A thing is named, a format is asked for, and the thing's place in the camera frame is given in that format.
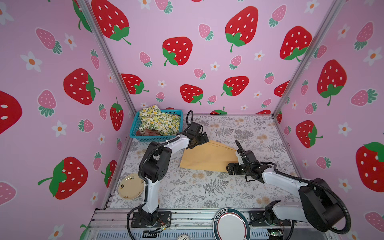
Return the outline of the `white chocolate drizzled donut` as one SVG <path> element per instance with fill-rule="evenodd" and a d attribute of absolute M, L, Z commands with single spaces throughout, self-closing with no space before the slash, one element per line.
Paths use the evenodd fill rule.
<path fill-rule="evenodd" d="M 183 235 L 178 236 L 177 240 L 190 240 L 190 238 L 189 238 L 189 236 L 183 234 Z"/>

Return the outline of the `yellow skirt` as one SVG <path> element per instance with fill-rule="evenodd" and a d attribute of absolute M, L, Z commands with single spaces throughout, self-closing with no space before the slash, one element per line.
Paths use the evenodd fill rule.
<path fill-rule="evenodd" d="M 193 149 L 184 151 L 180 167 L 190 170 L 202 170 L 227 173 L 226 167 L 238 163 L 237 151 L 216 141 L 209 141 Z"/>

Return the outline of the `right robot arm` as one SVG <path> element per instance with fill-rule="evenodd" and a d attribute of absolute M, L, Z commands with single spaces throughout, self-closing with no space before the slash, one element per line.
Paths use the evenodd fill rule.
<path fill-rule="evenodd" d="M 347 206 L 320 178 L 306 180 L 278 170 L 275 163 L 259 162 L 254 153 L 238 149 L 237 163 L 226 167 L 229 175 L 245 176 L 247 182 L 258 181 L 283 189 L 299 198 L 299 202 L 273 201 L 264 210 L 264 220 L 269 225 L 283 220 L 309 223 L 320 232 L 331 231 L 347 234 L 352 219 Z"/>

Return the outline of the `aluminium frame post left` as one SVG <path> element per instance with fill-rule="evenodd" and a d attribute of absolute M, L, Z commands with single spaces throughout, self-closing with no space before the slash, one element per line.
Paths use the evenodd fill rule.
<path fill-rule="evenodd" d="M 123 81 L 123 78 L 117 68 L 117 65 L 113 59 L 113 56 L 111 54 L 111 51 L 109 50 L 107 44 L 106 44 L 106 41 L 104 39 L 104 35 L 102 34 L 100 28 L 99 28 L 99 25 L 97 23 L 97 20 L 95 18 L 95 15 L 93 14 L 92 12 L 92 9 L 91 9 L 91 4 L 88 2 L 88 1 L 84 1 L 84 0 L 80 0 L 78 1 L 79 2 L 79 5 L 80 7 L 82 8 L 82 12 L 93 32 L 93 35 L 95 36 L 95 39 L 104 55 L 104 58 L 108 64 L 108 67 L 110 68 L 111 70 L 111 73 L 112 75 L 114 76 L 115 78 L 115 82 L 126 102 L 126 104 L 128 105 L 130 111 L 134 114 L 136 114 L 136 109 L 134 107 L 134 104 L 129 96 L 129 92 L 127 90 L 127 87 Z"/>

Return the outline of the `aluminium frame post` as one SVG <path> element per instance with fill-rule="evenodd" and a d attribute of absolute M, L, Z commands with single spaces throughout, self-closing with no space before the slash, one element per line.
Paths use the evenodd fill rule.
<path fill-rule="evenodd" d="M 111 54 L 111 51 L 109 50 L 107 44 L 106 44 L 106 41 L 104 39 L 104 35 L 102 34 L 100 28 L 99 28 L 99 25 L 97 23 L 97 20 L 95 18 L 95 15 L 93 14 L 92 12 L 92 9 L 91 9 L 91 4 L 88 2 L 88 1 L 84 1 L 84 0 L 80 0 L 78 1 L 79 2 L 79 5 L 80 7 L 82 8 L 82 12 L 93 32 L 93 35 L 95 36 L 95 39 L 104 55 L 104 58 L 108 64 L 108 67 L 110 68 L 111 70 L 111 73 L 112 75 L 114 76 L 115 78 L 115 82 L 126 102 L 126 104 L 128 105 L 130 111 L 134 114 L 136 114 L 136 109 L 134 107 L 134 104 L 129 96 L 129 92 L 127 90 L 127 87 L 123 81 L 123 78 L 117 68 L 117 65 L 113 59 L 113 56 Z"/>
<path fill-rule="evenodd" d="M 340 13 L 341 9 L 343 8 L 345 2 L 346 1 L 342 1 L 342 0 L 334 0 L 330 5 L 330 8 L 327 11 L 327 14 L 325 15 L 321 24 L 319 25 L 319 28 L 316 34 L 314 35 L 308 50 L 306 51 L 303 59 L 299 63 L 298 67 L 296 68 L 293 76 L 291 77 L 290 83 L 288 84 L 283 94 L 283 97 L 279 101 L 275 111 L 272 113 L 273 120 L 277 119 L 278 113 L 283 109 L 285 102 L 287 101 L 288 97 L 290 96 L 292 91 L 295 89 L 295 86 L 297 85 L 301 76 L 305 72 L 307 64 L 312 60 L 315 50 L 317 49 L 318 45 L 323 41 L 328 30 L 330 29 L 333 22 L 336 20 L 338 14 Z"/>

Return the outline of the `lemon print skirt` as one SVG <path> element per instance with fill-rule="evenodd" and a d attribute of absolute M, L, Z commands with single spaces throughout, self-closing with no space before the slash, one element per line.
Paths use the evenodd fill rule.
<path fill-rule="evenodd" d="M 164 113 L 157 105 L 139 111 L 140 131 L 158 131 L 162 136 L 174 136 L 180 129 L 181 116 Z"/>

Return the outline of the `red plaid skirt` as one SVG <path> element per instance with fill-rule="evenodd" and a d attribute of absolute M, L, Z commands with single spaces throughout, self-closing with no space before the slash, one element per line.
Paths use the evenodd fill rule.
<path fill-rule="evenodd" d="M 137 130 L 136 136 L 138 136 L 138 137 L 158 137 L 158 136 L 162 136 L 162 134 L 158 130 L 144 129 L 144 130 Z"/>

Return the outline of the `aluminium frame post right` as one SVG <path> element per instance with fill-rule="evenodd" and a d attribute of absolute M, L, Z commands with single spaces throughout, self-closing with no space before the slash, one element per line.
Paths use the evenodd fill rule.
<path fill-rule="evenodd" d="M 295 89 L 295 86 L 297 85 L 301 76 L 305 72 L 307 64 L 312 60 L 315 50 L 317 49 L 318 45 L 323 41 L 328 30 L 330 29 L 333 22 L 336 20 L 338 14 L 340 13 L 341 9 L 343 8 L 345 2 L 346 1 L 342 1 L 342 0 L 334 0 L 330 5 L 330 8 L 327 11 L 327 14 L 325 15 L 321 24 L 319 25 L 319 28 L 316 34 L 314 35 L 308 50 L 306 51 L 303 59 L 299 63 L 298 67 L 296 68 L 293 76 L 291 77 L 290 83 L 288 84 L 283 94 L 283 97 L 279 101 L 275 111 L 272 113 L 273 120 L 277 119 L 278 113 L 283 109 L 285 102 L 287 101 L 288 97 L 290 96 L 292 91 Z"/>

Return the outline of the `teal plastic basket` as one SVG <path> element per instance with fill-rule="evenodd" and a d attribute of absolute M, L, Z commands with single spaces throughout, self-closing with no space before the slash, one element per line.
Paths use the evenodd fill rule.
<path fill-rule="evenodd" d="M 179 132 L 183 131 L 183 111 L 181 110 L 161 110 L 162 113 L 172 114 L 172 115 L 178 115 L 181 117 L 180 120 L 180 126 L 179 126 Z M 133 124 L 130 130 L 129 137 L 132 139 L 137 139 L 139 142 L 165 142 L 166 140 L 170 140 L 172 138 L 175 138 L 176 136 L 137 136 L 136 132 L 139 130 L 139 126 L 142 124 L 142 121 L 140 119 L 140 113 L 137 112 Z"/>

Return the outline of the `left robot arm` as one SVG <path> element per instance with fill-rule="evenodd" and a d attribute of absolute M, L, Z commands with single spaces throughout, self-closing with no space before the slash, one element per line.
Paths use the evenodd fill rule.
<path fill-rule="evenodd" d="M 139 178 L 145 183 L 144 201 L 138 208 L 138 213 L 147 225 L 152 226 L 157 222 L 160 181 L 167 174 L 172 154 L 208 143 L 208 136 L 203 129 L 202 125 L 191 122 L 174 138 L 149 144 L 138 172 Z"/>

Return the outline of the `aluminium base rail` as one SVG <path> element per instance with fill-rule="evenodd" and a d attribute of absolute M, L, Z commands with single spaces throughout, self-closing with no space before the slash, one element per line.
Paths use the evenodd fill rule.
<path fill-rule="evenodd" d="M 214 217 L 220 209 L 161 209 L 171 212 L 171 225 L 159 234 L 155 228 L 132 228 L 136 240 L 176 240 L 187 235 L 191 240 L 215 240 Z M 82 240 L 131 240 L 127 230 L 128 209 L 96 211 Z M 283 240 L 290 232 L 286 227 L 251 227 L 250 240 Z M 290 240 L 337 240 L 335 234 L 321 233 L 309 224 L 296 223 Z"/>

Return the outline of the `white plate green rim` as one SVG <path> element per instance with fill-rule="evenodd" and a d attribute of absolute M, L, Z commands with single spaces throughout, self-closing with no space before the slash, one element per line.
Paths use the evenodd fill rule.
<path fill-rule="evenodd" d="M 213 232 L 216 240 L 249 240 L 250 224 L 236 209 L 224 208 L 214 217 Z"/>

